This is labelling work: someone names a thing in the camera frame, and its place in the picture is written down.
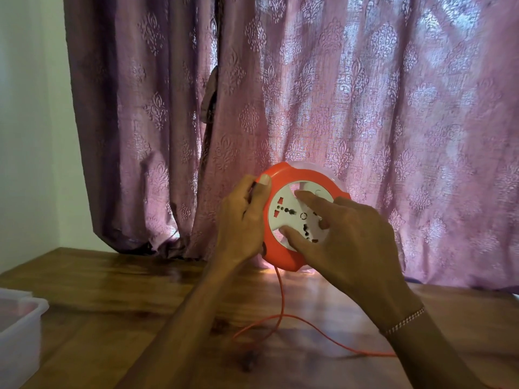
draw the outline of orange cable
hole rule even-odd
[[[278,280],[279,280],[279,287],[281,289],[281,313],[280,314],[276,314],[276,315],[270,315],[270,316],[268,316],[266,318],[263,318],[261,320],[257,320],[256,322],[250,324],[249,326],[244,327],[243,329],[239,330],[237,333],[235,333],[232,336],[233,340],[236,340],[238,336],[242,335],[247,330],[249,330],[249,329],[251,329],[251,328],[253,328],[255,326],[258,326],[258,325],[262,324],[265,321],[273,320],[274,318],[277,318],[278,321],[276,322],[276,325],[269,331],[269,333],[266,334],[266,336],[264,336],[260,340],[256,340],[256,341],[252,342],[252,344],[260,343],[260,342],[268,339],[272,334],[274,334],[278,330],[279,325],[281,325],[281,321],[283,320],[283,317],[288,317],[288,318],[294,318],[296,320],[300,320],[300,321],[304,322],[305,324],[313,327],[317,332],[319,332],[326,339],[330,340],[331,342],[333,342],[334,344],[338,345],[339,347],[342,347],[342,348],[344,348],[344,349],[346,349],[346,350],[348,350],[348,351],[350,351],[350,352],[352,352],[354,354],[363,355],[363,356],[371,356],[371,357],[396,357],[396,354],[392,353],[392,352],[371,352],[371,351],[356,350],[354,348],[347,347],[347,346],[339,343],[338,341],[335,341],[331,337],[327,336],[321,329],[316,327],[314,324],[308,322],[307,320],[305,320],[305,319],[303,319],[303,318],[301,318],[301,317],[299,317],[297,315],[285,314],[285,292],[284,292],[284,289],[283,289],[283,281],[281,280],[281,275],[279,274],[278,268],[275,268],[275,269],[276,269],[276,275],[278,276]],[[490,389],[494,389],[492,386],[488,386],[488,385],[485,385],[485,386],[490,388]]]

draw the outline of bracelet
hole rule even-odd
[[[402,326],[407,325],[409,322],[414,320],[415,318],[418,318],[420,315],[425,313],[425,307],[422,306],[416,313],[412,313],[410,316],[408,316],[406,319],[401,320],[398,322],[395,326],[393,326],[391,329],[388,329],[386,331],[381,331],[380,334],[382,334],[384,337],[387,337],[393,333],[395,333],[397,330],[399,330]]]

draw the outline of white socket panel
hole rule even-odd
[[[300,180],[292,182],[280,189],[270,202],[268,208],[269,226],[274,237],[275,231],[281,227],[288,226],[297,230],[308,241],[319,243],[323,241],[328,234],[327,229],[319,227],[319,217],[312,209],[310,209],[303,202],[299,201],[291,189],[291,186],[299,184],[299,190],[310,191],[329,202],[333,202],[330,193],[321,185],[309,182],[307,180]],[[295,251],[290,247],[288,240],[283,237],[276,239],[286,248]]]

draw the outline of curtain fold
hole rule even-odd
[[[518,2],[65,0],[95,233],[210,257],[237,180],[303,160],[380,210],[407,277],[519,285]]]

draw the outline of wall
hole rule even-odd
[[[0,0],[0,272],[59,245],[41,15]]]
[[[55,159],[59,243],[62,247],[113,251],[92,231],[72,106],[63,0],[41,1],[48,107]]]

